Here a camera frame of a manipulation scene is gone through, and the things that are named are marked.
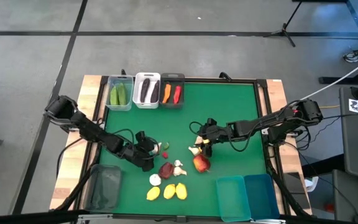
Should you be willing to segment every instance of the sneaker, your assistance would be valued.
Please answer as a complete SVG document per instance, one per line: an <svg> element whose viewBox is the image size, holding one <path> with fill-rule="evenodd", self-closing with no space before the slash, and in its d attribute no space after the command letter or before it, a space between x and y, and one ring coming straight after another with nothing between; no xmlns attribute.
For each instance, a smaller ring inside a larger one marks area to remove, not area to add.
<svg viewBox="0 0 358 224"><path fill-rule="evenodd" d="M358 62L358 50L353 50L352 52L343 55L343 59L349 63Z"/></svg>

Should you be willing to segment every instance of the blue plastic bin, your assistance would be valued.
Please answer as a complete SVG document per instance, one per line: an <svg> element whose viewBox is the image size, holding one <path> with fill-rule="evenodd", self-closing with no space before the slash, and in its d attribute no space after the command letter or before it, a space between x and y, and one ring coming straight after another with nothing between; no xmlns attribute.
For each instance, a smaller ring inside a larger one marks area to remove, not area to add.
<svg viewBox="0 0 358 224"><path fill-rule="evenodd" d="M253 220L274 219L280 216L272 178L268 174L244 177L247 198Z"/></svg>
<svg viewBox="0 0 358 224"><path fill-rule="evenodd" d="M219 213L224 222L249 221L250 209L243 176L216 180Z"/></svg>

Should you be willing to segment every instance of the tripod stand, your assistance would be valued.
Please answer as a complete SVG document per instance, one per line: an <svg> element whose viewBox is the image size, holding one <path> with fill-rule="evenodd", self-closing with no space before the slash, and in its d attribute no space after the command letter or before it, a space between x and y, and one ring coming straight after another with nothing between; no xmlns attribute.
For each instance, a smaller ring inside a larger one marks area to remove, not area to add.
<svg viewBox="0 0 358 224"><path fill-rule="evenodd" d="M293 16L295 15L295 13L297 12L297 10L299 9L299 7L301 6L302 2L299 2L299 4L296 6L296 9L293 11L290 19L288 20L288 22L284 23L283 24L283 27L281 28L281 30L278 30L278 31L274 31L268 35L265 35L264 37L271 37L271 36L285 36L287 37L287 39L290 41L292 47L295 47L295 43L292 41L290 35L287 33L287 27L288 25L290 24Z"/></svg>

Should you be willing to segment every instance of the yellow fruit piece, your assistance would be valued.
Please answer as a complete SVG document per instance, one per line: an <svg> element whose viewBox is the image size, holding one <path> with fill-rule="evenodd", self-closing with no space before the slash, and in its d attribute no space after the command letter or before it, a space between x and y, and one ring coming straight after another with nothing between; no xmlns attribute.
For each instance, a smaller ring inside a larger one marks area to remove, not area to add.
<svg viewBox="0 0 358 224"><path fill-rule="evenodd" d="M175 195L175 184L168 184L164 190L164 197L171 199Z"/></svg>
<svg viewBox="0 0 358 224"><path fill-rule="evenodd" d="M155 200L160 195L160 188L153 187L147 192L147 200Z"/></svg>
<svg viewBox="0 0 358 224"><path fill-rule="evenodd" d="M182 183L179 183L177 185L177 196L179 199L184 200L187 198L187 190L186 190L186 186Z"/></svg>

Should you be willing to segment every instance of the white cable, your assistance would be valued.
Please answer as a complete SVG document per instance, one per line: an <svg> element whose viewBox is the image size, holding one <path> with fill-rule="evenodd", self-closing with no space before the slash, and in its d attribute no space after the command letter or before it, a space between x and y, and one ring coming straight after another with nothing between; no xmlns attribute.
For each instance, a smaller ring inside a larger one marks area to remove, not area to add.
<svg viewBox="0 0 358 224"><path fill-rule="evenodd" d="M342 77L342 78L336 80L335 82L329 84L328 86L326 86L326 87L324 87L324 88L322 88L322 89L320 89L320 90L315 91L314 93L312 93L312 94L310 94L310 95L308 95L308 96L303 97L301 100L305 100L305 99L307 99L307 98L309 98L309 97L311 97L311 96L313 96L313 95L315 95L315 94L317 94L317 93L319 93L319 92L321 92L321 91L323 91L323 90L325 90L325 89L327 89L327 88L329 88L329 87L331 87L331 86L333 86L333 85L339 83L340 81L342 81L343 79L345 79L345 78L348 77L349 75L352 75L352 74L353 74L354 72L356 72L357 70L358 70L358 67L355 68L355 69L353 69L353 71L349 72L349 73L346 74L344 77Z"/></svg>

